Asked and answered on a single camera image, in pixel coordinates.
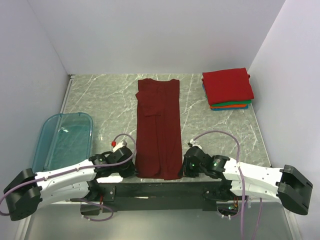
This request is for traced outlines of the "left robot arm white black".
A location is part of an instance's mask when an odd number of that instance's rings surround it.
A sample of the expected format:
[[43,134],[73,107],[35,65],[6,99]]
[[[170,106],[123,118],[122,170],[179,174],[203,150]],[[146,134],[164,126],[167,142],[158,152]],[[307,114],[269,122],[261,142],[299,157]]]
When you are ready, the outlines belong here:
[[126,146],[96,154],[68,167],[33,172],[22,170],[4,189],[5,201],[11,221],[32,215],[37,209],[64,200],[94,201],[106,195],[98,179],[119,173],[131,177],[136,169],[132,162],[135,152]]

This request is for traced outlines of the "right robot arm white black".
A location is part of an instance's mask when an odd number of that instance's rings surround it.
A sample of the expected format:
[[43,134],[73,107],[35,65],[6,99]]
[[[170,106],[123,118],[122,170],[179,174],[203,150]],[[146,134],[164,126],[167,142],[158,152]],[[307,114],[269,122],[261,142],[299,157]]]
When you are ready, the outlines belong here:
[[179,174],[188,178],[205,174],[219,179],[217,187],[204,191],[204,197],[210,200],[227,202],[247,196],[281,203],[298,215],[309,213],[313,184],[291,165],[282,168],[252,165],[223,155],[210,156],[192,146],[183,156]]

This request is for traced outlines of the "dark red t shirt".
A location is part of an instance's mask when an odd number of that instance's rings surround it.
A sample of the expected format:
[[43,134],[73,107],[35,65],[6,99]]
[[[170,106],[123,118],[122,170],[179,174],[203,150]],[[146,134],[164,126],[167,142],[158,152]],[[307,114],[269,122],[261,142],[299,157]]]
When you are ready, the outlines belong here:
[[182,139],[180,82],[177,79],[138,82],[136,158],[138,177],[181,178]]

